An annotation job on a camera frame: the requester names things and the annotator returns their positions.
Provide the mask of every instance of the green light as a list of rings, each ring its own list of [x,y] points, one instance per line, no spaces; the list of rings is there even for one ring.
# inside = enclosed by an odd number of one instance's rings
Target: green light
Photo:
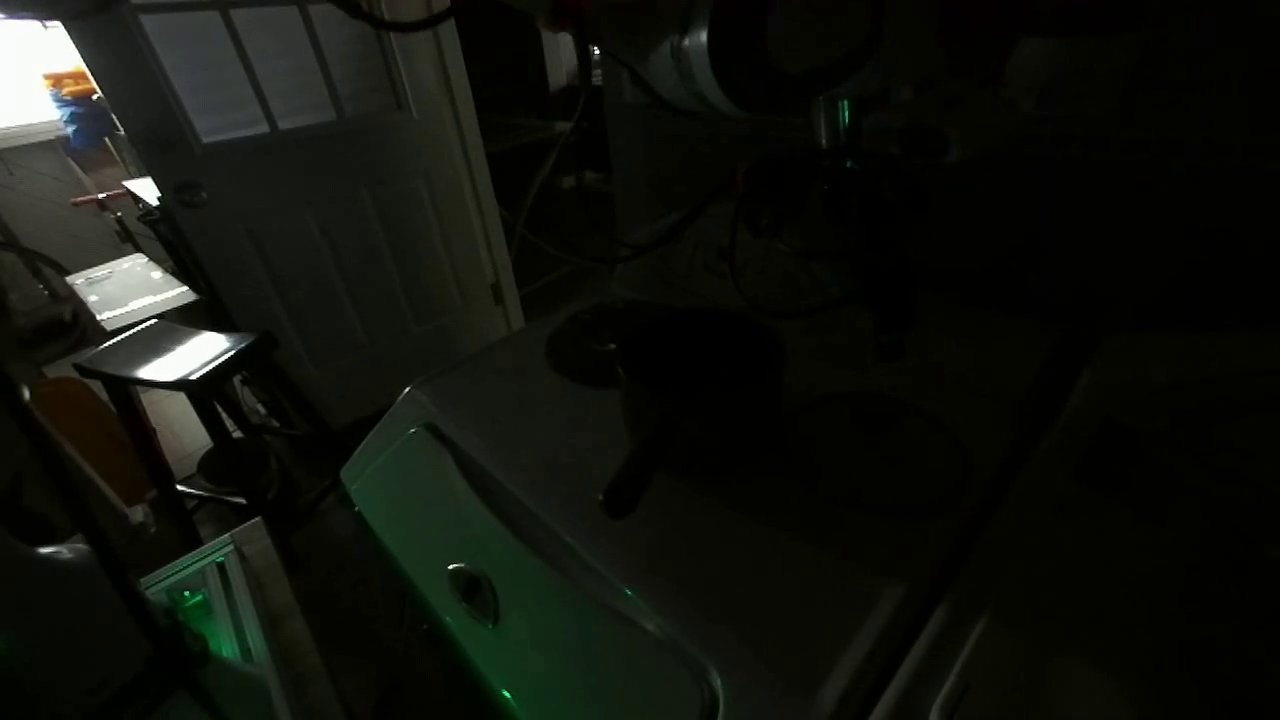
[[[515,694],[507,694],[507,688],[492,688],[495,696],[492,696],[492,715],[507,715],[507,720],[515,720],[515,715],[524,715],[520,708],[515,708]]]
[[[219,662],[239,662],[237,637],[217,625],[214,601],[199,588],[171,588],[170,594],[171,615],[206,640],[206,650]]]
[[[852,102],[848,97],[835,102],[835,124],[839,124],[839,137],[848,137],[848,127],[852,127]]]

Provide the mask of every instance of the wall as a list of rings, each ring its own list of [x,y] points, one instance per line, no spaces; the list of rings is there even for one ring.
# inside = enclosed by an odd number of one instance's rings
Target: wall
[[[68,267],[87,267],[126,253],[110,217],[68,205],[85,194],[62,139],[0,149],[0,217],[27,249],[40,249]]]
[[[1010,42],[935,42],[928,14],[905,14],[869,83],[901,89],[883,115],[959,139],[951,163],[921,169],[911,259],[940,290],[1003,304],[1212,324],[1280,308],[1275,32],[1280,5],[1264,0],[1150,0],[1132,32]],[[612,137],[625,229],[689,209],[697,185],[764,149],[750,124],[625,102]],[[689,258],[697,291],[724,277],[716,253]]]

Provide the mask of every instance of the window pane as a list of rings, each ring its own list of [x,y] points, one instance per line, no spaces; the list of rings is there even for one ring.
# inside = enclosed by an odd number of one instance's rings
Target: window pane
[[[234,23],[267,97],[275,127],[310,127],[338,122],[313,36],[295,7],[237,7]]]
[[[0,20],[0,127],[47,124],[58,104],[45,72],[85,70],[62,23]]]
[[[140,18],[199,143],[273,133],[219,14]]]
[[[331,5],[313,5],[313,20],[345,112],[398,112],[399,104],[377,32],[347,20]]]

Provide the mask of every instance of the white appliance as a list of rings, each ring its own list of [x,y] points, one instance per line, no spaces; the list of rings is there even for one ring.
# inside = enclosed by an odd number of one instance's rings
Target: white appliance
[[[859,708],[989,493],[1048,337],[931,311],[921,367],[872,364],[858,311],[779,329],[783,460],[655,478],[598,510],[631,436],[621,389],[549,367],[558,319],[414,386],[345,468],[356,512],[529,720],[815,720]]]
[[[879,53],[883,23],[879,0],[589,0],[577,14],[637,83],[708,115],[805,112]]]

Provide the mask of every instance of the cable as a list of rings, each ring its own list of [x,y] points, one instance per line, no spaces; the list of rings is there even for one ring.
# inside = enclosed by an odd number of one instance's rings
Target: cable
[[[514,217],[514,258],[520,253],[524,237],[529,237],[529,217],[536,209],[536,199],[546,196],[563,149],[577,139],[577,127],[583,124],[589,115],[589,104],[593,104],[593,92],[583,89],[580,102],[573,104],[573,115],[568,115],[568,127],[563,137],[552,143],[552,154],[546,156],[546,163],[531,171],[520,205],[515,205],[515,217]]]
[[[455,18],[455,5],[448,5],[442,14],[430,14],[430,18],[417,18],[417,20],[377,18],[359,0],[331,0],[331,7],[341,7],[345,18],[352,18],[359,23],[372,23],[381,32],[430,32],[430,29],[442,29],[442,23],[448,23]]]
[[[669,245],[675,245],[708,209],[716,209],[716,199],[733,189],[733,181],[716,185],[713,194],[705,194],[697,205],[689,205],[689,214],[675,214],[663,229],[652,234],[652,239],[625,239],[627,253],[617,258],[617,266],[631,266],[647,253],[661,253]]]

